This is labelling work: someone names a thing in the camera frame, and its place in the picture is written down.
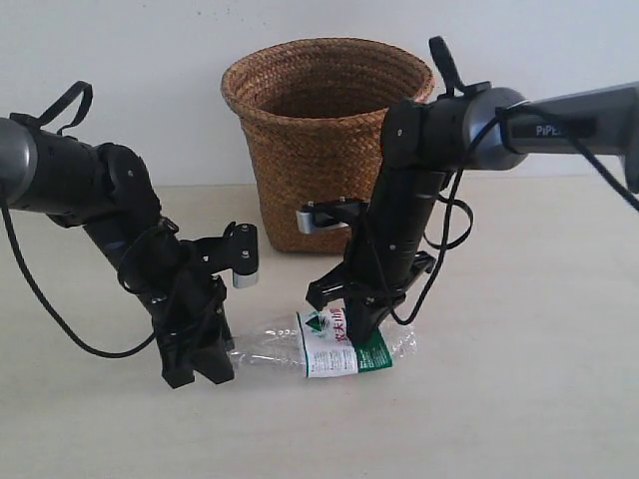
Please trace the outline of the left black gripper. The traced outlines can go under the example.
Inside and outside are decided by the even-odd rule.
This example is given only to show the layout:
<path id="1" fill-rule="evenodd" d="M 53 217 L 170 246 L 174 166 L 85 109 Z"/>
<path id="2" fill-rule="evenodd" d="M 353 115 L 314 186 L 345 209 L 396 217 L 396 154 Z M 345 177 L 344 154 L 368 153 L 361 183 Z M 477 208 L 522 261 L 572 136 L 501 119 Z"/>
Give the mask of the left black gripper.
<path id="1" fill-rule="evenodd" d="M 215 384 L 235 378 L 227 290 L 219 277 L 232 266 L 230 243 L 225 237 L 139 237 L 117 260 L 118 282 L 152 316 L 161 375 L 172 389 L 193 383 L 194 369 Z"/>

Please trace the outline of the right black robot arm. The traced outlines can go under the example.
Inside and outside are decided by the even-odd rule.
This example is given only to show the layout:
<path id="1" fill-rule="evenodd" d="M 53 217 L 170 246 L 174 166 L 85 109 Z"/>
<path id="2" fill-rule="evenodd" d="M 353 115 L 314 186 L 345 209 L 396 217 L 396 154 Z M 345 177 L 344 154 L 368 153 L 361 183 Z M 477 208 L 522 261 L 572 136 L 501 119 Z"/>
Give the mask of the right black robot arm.
<path id="1" fill-rule="evenodd" d="M 304 234 L 351 230 L 341 262 L 311 282 L 307 301 L 320 310 L 341 300 L 354 344 L 395 315 L 420 276 L 436 278 L 442 256 L 419 246 L 435 204 L 457 205 L 463 173 L 509 171 L 531 154 L 580 155 L 594 168 L 614 156 L 624 177 L 612 188 L 638 202 L 636 83 L 529 101 L 489 82 L 464 83 L 443 38 L 428 45 L 445 90 L 434 101 L 405 99 L 386 111 L 371 197 L 309 202 L 297 212 Z"/>

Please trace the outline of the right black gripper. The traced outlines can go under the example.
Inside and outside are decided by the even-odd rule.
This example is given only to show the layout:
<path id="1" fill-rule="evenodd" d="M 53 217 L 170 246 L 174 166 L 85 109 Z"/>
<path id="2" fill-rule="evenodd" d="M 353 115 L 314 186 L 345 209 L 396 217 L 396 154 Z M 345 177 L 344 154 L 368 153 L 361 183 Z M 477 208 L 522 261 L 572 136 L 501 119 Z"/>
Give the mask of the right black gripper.
<path id="1" fill-rule="evenodd" d="M 345 257 L 346 275 L 356 295 L 347 298 L 347 336 L 355 345 L 365 344 L 399 306 L 409 288 L 432 272 L 432 256 L 419 249 L 424 224 L 416 221 L 376 222 L 363 219 L 357 225 Z M 336 266 L 309 283 L 306 302 L 317 311 L 345 298 L 347 281 L 343 266 Z"/>

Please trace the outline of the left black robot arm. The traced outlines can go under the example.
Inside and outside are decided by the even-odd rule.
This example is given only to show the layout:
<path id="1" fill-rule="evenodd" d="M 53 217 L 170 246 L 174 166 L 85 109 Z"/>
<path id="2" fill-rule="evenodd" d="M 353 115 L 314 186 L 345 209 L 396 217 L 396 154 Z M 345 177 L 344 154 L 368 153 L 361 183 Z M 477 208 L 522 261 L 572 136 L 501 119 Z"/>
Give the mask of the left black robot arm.
<path id="1" fill-rule="evenodd" d="M 114 143 L 92 146 L 45 127 L 74 101 L 79 125 L 93 88 L 75 82 L 40 116 L 13 113 L 1 121 L 1 213 L 40 213 L 64 229 L 82 228 L 116 271 L 122 289 L 151 316 L 161 373 L 173 388 L 197 374 L 215 384 L 235 377 L 234 342 L 220 271 L 231 265 L 231 239 L 181 239 L 163 215 L 142 158 Z"/>

